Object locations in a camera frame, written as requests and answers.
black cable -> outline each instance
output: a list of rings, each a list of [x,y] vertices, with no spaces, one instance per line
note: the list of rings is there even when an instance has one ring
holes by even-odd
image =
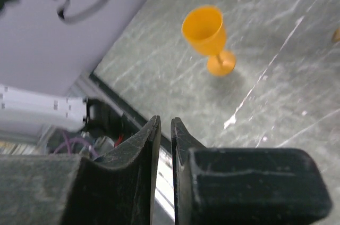
[[[85,18],[91,16],[92,14],[94,14],[95,12],[97,12],[99,9],[101,9],[108,0],[98,0],[96,3],[94,3],[92,6],[90,6],[89,8],[85,9],[84,11],[72,15],[72,16],[65,16],[64,12],[65,10],[68,8],[68,6],[70,5],[70,0],[66,0],[64,5],[61,6],[61,8],[57,11],[59,18],[64,21],[65,23],[77,23],[81,20],[84,20]]]

marble table surface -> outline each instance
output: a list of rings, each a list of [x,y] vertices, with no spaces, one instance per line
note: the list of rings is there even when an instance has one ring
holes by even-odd
[[[182,38],[194,8],[218,6],[237,64],[214,78]],[[296,147],[317,162],[340,224],[339,0],[148,0],[95,74],[165,135],[179,116],[207,147]]]

yellow goblet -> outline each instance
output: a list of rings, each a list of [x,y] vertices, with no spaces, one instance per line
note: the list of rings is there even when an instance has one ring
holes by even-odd
[[[190,12],[183,21],[182,34],[197,52],[209,56],[207,67],[211,74],[225,76],[233,71],[236,58],[224,50],[227,31],[217,7],[205,5]]]

cup rim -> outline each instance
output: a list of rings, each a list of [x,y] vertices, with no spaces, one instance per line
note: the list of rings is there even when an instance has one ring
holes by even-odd
[[[211,35],[210,37],[208,37],[208,38],[206,38],[206,39],[203,39],[203,40],[191,40],[190,38],[188,38],[187,36],[185,36],[184,33],[183,33],[183,26],[184,26],[184,23],[185,23],[186,19],[187,19],[193,12],[195,12],[196,10],[199,10],[199,9],[204,9],[205,7],[209,7],[209,8],[211,8],[211,9],[214,8],[214,9],[216,9],[216,11],[219,12],[220,19],[221,19],[221,24],[220,24],[220,26],[218,27],[218,29],[216,30],[216,32],[215,32],[213,35]],[[205,42],[207,42],[207,41],[213,39],[213,38],[219,33],[219,31],[221,30],[222,26],[223,26],[223,13],[222,13],[222,11],[221,11],[217,6],[215,6],[215,5],[206,4],[206,5],[202,5],[202,6],[196,7],[195,9],[193,9],[192,11],[190,11],[190,12],[185,16],[185,18],[184,18],[184,20],[183,20],[183,23],[182,23],[181,32],[182,32],[182,35],[184,36],[184,38],[187,39],[188,41],[190,41],[190,42],[192,42],[192,43],[203,44],[203,43],[205,43]]]

purple wall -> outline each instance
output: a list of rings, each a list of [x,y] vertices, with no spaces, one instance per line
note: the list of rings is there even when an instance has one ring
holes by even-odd
[[[110,0],[89,19],[65,25],[56,14],[65,0],[20,0],[0,16],[0,82],[64,95],[84,70],[93,69],[145,0]],[[71,0],[78,12],[97,0]],[[0,122],[0,130],[29,132]]]

